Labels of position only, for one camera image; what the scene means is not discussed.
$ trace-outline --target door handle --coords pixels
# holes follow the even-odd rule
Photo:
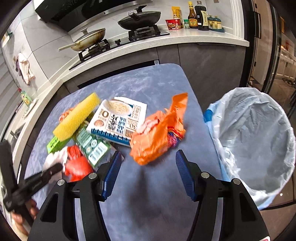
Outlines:
[[[255,37],[261,39],[262,30],[261,30],[261,15],[257,12],[254,12],[255,18]]]

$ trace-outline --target finger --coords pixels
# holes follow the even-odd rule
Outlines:
[[[11,217],[13,218],[15,223],[18,223],[20,225],[22,225],[24,223],[24,219],[22,218],[22,216],[20,214],[12,213]]]
[[[16,222],[15,222],[15,225],[16,225],[17,229],[20,230],[24,235],[29,236],[28,232],[25,230],[25,228],[23,227],[23,225],[21,225],[19,223],[16,223]]]
[[[30,203],[31,203],[31,206],[32,206],[32,207],[36,207],[36,206],[37,206],[37,203],[35,202],[34,199],[31,199],[31,200],[30,200]]]
[[[31,214],[32,216],[36,216],[38,213],[39,213],[38,208],[36,208],[36,207],[31,207],[31,209],[30,209],[30,214]]]

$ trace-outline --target frying pan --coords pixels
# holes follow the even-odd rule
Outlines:
[[[160,19],[161,12],[143,12],[142,9],[144,7],[146,7],[146,5],[136,8],[135,10],[137,10],[137,13],[129,11],[127,17],[118,21],[119,26],[127,30],[137,30],[139,28],[152,27],[156,24]]]
[[[85,50],[92,45],[99,43],[105,37],[106,29],[101,28],[92,32],[87,32],[87,28],[81,30],[83,36],[77,39],[74,43],[59,48],[59,51],[71,48],[75,51]]]

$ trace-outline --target red plastic bag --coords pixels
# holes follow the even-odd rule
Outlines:
[[[130,141],[130,155],[140,165],[146,165],[175,147],[185,135],[183,116],[187,107],[188,94],[172,98],[172,105],[166,113],[157,111],[148,116],[142,126],[134,132]]]
[[[70,146],[67,151],[70,160],[65,164],[65,175],[71,175],[70,182],[80,181],[94,171],[78,146]]]

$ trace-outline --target table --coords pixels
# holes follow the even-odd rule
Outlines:
[[[121,165],[112,195],[100,203],[104,221],[112,241],[186,240],[197,203],[186,195],[175,162],[175,154],[182,149],[189,161],[198,163],[221,179],[221,170],[213,142],[203,121],[202,111],[191,86],[182,70],[175,64],[160,64],[118,74],[86,86],[63,98],[47,118],[28,160],[25,178],[40,172],[47,156],[46,145],[52,139],[52,131],[58,125],[59,116],[91,93],[103,99],[125,96],[147,104],[147,114],[169,108],[172,96],[187,92],[188,105],[184,116],[187,130],[179,145],[146,166],[138,165],[130,148],[118,146],[125,157]],[[37,207],[41,207],[52,185],[45,186],[34,195]],[[79,199],[75,211],[79,217]],[[218,202],[218,214],[213,240],[218,240],[222,219],[222,202]],[[79,240],[85,240],[82,221],[77,218]]]

